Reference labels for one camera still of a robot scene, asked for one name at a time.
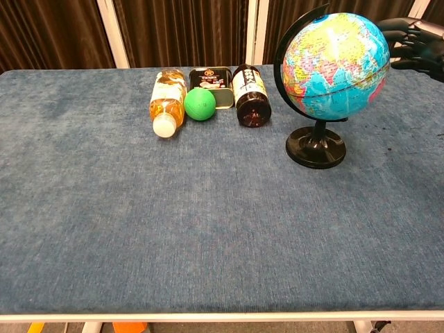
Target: white table edge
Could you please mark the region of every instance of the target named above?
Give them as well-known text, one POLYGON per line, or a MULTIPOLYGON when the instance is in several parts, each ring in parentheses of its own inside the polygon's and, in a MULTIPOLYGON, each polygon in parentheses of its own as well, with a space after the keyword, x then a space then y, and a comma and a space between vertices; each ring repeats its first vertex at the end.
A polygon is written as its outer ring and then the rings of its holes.
POLYGON ((444 321, 444 310, 183 314, 0 314, 0 323, 220 323, 273 321, 444 321))

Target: white label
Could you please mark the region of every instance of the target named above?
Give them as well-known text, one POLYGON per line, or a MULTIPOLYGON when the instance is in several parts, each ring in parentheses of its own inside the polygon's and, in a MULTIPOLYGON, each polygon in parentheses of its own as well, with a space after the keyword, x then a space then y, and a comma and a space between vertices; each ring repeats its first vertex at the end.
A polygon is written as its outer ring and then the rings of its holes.
POLYGON ((156 99, 175 99, 179 102, 182 100, 182 89, 185 86, 184 80, 180 78, 165 78, 167 83, 161 82, 162 72, 155 78, 153 93, 151 94, 151 102, 156 99))
POLYGON ((267 96, 264 81, 262 81, 260 74, 255 70, 244 69, 240 71, 234 76, 232 84, 235 105, 243 95, 249 92, 260 92, 267 96))

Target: globe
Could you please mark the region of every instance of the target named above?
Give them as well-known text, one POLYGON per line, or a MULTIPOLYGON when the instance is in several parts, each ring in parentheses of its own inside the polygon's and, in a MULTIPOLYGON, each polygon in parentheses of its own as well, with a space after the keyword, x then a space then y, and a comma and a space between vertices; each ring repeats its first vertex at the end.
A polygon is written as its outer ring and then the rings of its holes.
POLYGON ((285 92, 304 114, 335 121, 363 110, 390 67, 389 46, 365 17, 340 12, 314 19, 284 55, 285 92))

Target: plastic bottle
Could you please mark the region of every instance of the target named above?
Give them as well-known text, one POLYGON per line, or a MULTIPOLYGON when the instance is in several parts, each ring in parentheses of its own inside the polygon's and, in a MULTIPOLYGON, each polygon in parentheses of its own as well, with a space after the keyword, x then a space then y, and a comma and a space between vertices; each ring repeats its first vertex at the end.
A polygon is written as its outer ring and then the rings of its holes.
POLYGON ((259 70, 243 64, 233 73, 234 104, 239 123, 247 127, 260 127, 271 117, 271 106, 259 70))
POLYGON ((153 130, 159 137, 172 137, 185 117, 187 84, 178 69, 165 69, 157 75, 150 101, 153 130))

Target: orange juice bottle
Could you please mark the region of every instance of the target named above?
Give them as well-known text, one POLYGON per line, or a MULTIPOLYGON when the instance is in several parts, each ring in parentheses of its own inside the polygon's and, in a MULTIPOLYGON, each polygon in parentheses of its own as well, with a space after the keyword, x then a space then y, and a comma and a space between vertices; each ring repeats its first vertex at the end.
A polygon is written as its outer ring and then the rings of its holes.
POLYGON ((185 117, 187 95, 185 75, 178 69, 165 69, 155 79, 150 101, 153 130, 159 137, 172 137, 185 117))

